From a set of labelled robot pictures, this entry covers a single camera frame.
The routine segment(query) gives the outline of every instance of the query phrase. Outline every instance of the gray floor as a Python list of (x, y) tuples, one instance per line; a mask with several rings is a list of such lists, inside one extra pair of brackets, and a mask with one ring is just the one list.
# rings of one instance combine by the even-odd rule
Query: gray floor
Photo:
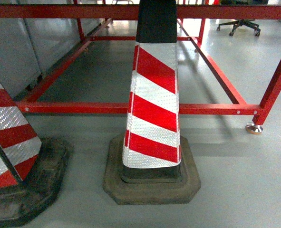
[[(249, 103), (259, 103), (281, 58), (281, 22), (216, 31), (206, 24), (203, 47)], [(196, 20), (186, 22), (196, 33)], [(114, 22), (112, 35), (135, 34), (135, 22)], [(127, 102), (134, 42), (94, 42), (41, 101)], [(190, 42), (179, 42), (181, 103), (230, 103)], [(28, 115), (40, 137), (64, 137), (74, 154), (55, 204), (25, 228), (281, 228), (281, 94), (262, 135), (248, 134), (251, 116), (181, 116), (202, 187), (185, 205), (118, 206), (104, 193), (109, 141), (125, 115)]]

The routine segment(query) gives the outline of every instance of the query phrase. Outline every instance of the red and white striped traffic cone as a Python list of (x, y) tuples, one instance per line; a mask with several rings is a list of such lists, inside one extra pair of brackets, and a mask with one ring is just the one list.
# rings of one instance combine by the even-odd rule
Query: red and white striped traffic cone
[[(41, 140), (9, 94), (0, 84), (0, 187), (23, 181), (41, 148)], [(13, 178), (2, 160), (8, 159), (17, 175)]]
[[(175, 1), (142, 1), (139, 9), (123, 164), (179, 165), (179, 99)], [(154, 17), (152, 12), (161, 14)]]
[(137, 43), (123, 164), (176, 166), (181, 161), (176, 43)]
[(126, 133), (104, 175), (118, 204), (188, 203), (201, 185), (180, 136), (176, 20), (175, 0), (140, 1)]
[(0, 227), (22, 225), (57, 196), (69, 145), (40, 140), (0, 84)]

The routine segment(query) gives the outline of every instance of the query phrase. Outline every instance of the red metal frame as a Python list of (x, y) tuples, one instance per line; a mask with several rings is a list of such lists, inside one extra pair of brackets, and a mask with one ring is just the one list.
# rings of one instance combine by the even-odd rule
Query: red metal frame
[[(74, 0), (74, 5), (78, 5), (78, 0)], [(85, 39), (84, 33), (83, 33), (83, 29), (82, 29), (82, 25), (81, 25), (81, 19), (77, 18), (77, 26), (78, 26), (78, 31), (79, 31), (79, 36), (80, 36), (80, 40), (83, 41)]]
[(92, 42), (92, 38), (97, 36), (102, 29), (105, 29), (106, 26), (111, 22), (111, 19), (108, 19), (96, 30), (94, 34), (90, 37), (87, 37), (82, 41), (76, 48), (75, 52), (71, 55), (68, 55), (62, 63), (46, 78), (44, 78), (41, 83), (36, 86), (32, 91), (30, 91), (23, 99), (23, 101), (35, 102), (42, 96), (45, 91), (56, 81), (56, 79), (63, 74), (63, 72), (77, 59), (77, 57), (87, 48), (87, 46)]
[[(233, 104), (180, 104), (180, 114), (217, 114), (217, 115), (253, 115), (253, 122), (262, 125), (266, 120), (277, 96), (281, 91), (281, 60), (270, 81), (270, 84), (260, 104), (247, 104), (229, 79), (217, 66), (214, 60), (201, 49), (204, 22), (206, 18), (231, 19), (281, 19), (281, 6), (217, 6), (217, 5), (178, 5), (178, 18), (201, 18), (199, 37), (188, 35), (178, 20), (187, 37), (178, 40), (191, 41), (202, 56)], [(138, 6), (108, 6), (108, 5), (0, 5), (0, 18), (113, 18), (122, 20), (137, 20)], [(37, 99), (52, 85), (52, 83), (76, 60), (78, 55), (93, 41), (99, 40), (135, 40), (135, 37), (98, 37), (105, 28), (108, 19), (91, 36), (85, 38), (75, 52), (37, 87), (35, 87), (22, 102), (17, 102), (21, 111), (26, 113), (91, 113), (91, 114), (126, 114), (128, 103), (83, 103), (83, 102), (36, 102)]]
[[(0, 4), (0, 18), (112, 18), (138, 20), (138, 5)], [(177, 5), (177, 18), (281, 19), (281, 5)]]

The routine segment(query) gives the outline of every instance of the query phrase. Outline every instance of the red steel beam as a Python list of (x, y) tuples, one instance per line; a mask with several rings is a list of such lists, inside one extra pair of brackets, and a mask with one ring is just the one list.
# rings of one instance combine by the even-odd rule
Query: red steel beam
[[(178, 5), (178, 18), (281, 19), (281, 5)], [(0, 4), (0, 18), (113, 18), (138, 20), (138, 5)]]
[[(104, 29), (112, 20), (107, 20), (103, 25), (101, 25), (98, 30), (93, 35), (98, 35), (102, 29)], [(46, 76), (39, 85), (37, 85), (33, 90), (31, 90), (24, 98), (23, 101), (34, 102), (42, 96), (45, 91), (57, 80), (57, 78), (63, 74), (63, 72), (77, 59), (77, 57), (84, 51), (84, 49), (92, 42), (91, 37), (87, 37), (82, 41), (76, 48), (74, 53), (67, 56), (60, 66), (58, 66), (50, 75)]]
[[(78, 5), (78, 0), (74, 0), (74, 5), (77, 6)], [(81, 19), (77, 18), (77, 26), (78, 26), (78, 32), (79, 32), (79, 37), (80, 40), (83, 41), (85, 39), (84, 33), (83, 33), (83, 29), (82, 29), (82, 25), (81, 25)]]
[[(209, 0), (205, 0), (205, 5), (209, 5)], [(206, 24), (206, 19), (202, 19), (201, 27), (199, 29), (199, 35), (197, 39), (199, 44), (202, 44), (203, 41), (203, 32), (204, 32), (205, 24)]]
[(254, 124), (263, 125), (273, 104), (275, 103), (276, 99), (278, 98), (280, 91), (281, 91), (281, 60), (266, 89), (263, 99), (261, 100), (260, 106), (263, 109), (263, 111), (261, 114), (257, 114), (253, 118)]
[[(126, 114), (128, 103), (91, 102), (17, 102), (24, 113), (57, 114)], [(180, 114), (254, 115), (260, 114), (256, 104), (180, 104)]]

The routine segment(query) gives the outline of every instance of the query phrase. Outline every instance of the black rubber base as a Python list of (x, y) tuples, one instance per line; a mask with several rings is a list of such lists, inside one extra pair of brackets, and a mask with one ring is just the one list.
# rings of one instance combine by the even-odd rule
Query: black rubber base
[(24, 182), (0, 188), (0, 228), (24, 225), (56, 200), (71, 152), (65, 141), (42, 139), (39, 156)]
[(109, 146), (104, 175), (104, 191), (119, 205), (179, 204), (189, 203), (201, 187), (199, 175), (186, 138), (181, 137), (182, 179), (176, 182), (126, 183), (123, 173), (122, 149), (124, 136), (112, 139)]

